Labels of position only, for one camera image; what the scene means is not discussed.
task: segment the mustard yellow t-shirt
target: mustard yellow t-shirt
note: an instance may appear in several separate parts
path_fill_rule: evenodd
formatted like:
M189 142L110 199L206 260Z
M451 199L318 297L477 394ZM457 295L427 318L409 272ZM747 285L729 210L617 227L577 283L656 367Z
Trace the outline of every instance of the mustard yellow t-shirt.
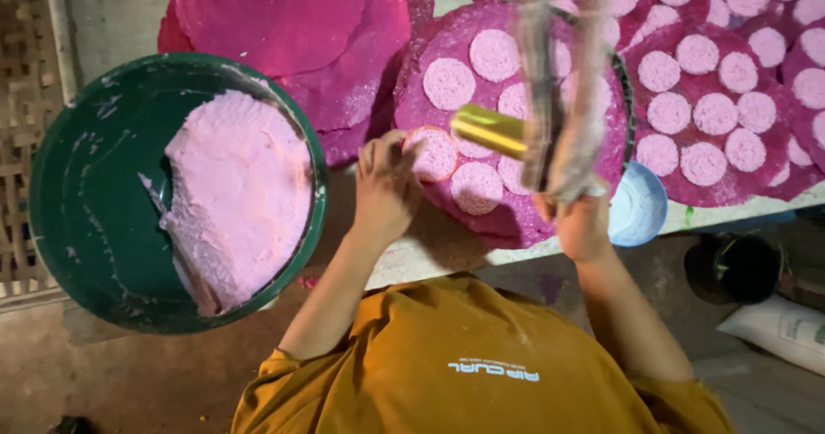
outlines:
M275 351L232 433L732 432L699 382L625 375L590 336L473 278L365 298L345 350Z

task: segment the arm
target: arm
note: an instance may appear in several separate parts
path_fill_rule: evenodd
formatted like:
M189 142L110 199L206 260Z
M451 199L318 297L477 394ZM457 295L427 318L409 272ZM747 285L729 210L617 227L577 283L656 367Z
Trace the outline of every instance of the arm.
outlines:
M685 352L610 244L608 198L582 196L555 210L559 242L576 264L596 340L625 371L665 381L693 380ZM543 215L549 214L541 198L536 198L536 204Z
M390 131L359 152L355 222L278 345L296 359L329 353L342 340L376 262L413 220L422 193L411 169L420 148L394 162L405 134Z

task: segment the green bowl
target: green bowl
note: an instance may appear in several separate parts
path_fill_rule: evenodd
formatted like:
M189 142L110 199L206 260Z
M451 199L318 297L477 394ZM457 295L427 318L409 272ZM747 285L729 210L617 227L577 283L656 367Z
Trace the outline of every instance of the green bowl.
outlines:
M171 169L163 149L192 109L227 90L278 103L304 132L314 201L293 258L240 307L202 317L171 263L138 172L166 205ZM31 175L31 230L49 273L72 299L110 323L144 333L196 333L232 323L266 303L304 267L327 205L327 168L304 113L262 73L203 53L127 63L83 88L51 125Z

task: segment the hand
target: hand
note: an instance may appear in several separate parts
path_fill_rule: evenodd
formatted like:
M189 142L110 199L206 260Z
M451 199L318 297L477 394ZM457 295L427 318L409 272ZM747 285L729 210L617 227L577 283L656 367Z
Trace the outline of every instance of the hand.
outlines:
M608 189L603 196L581 195L570 205L551 206L543 195L533 194L539 215L547 222L555 218L562 251L576 263L595 260L613 250L607 236L610 190L603 180L598 181Z
M407 231L421 203L422 188L412 168L422 146L401 156L396 144L406 135L395 129L358 152L356 218L350 233L378 253Z

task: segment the light blue bowl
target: light blue bowl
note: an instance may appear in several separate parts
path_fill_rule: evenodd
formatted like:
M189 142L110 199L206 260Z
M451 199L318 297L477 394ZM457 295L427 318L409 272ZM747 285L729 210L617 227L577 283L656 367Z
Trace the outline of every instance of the light blue bowl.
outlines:
M631 160L611 199L607 229L616 246L632 248L655 238L667 218L667 193L658 176Z

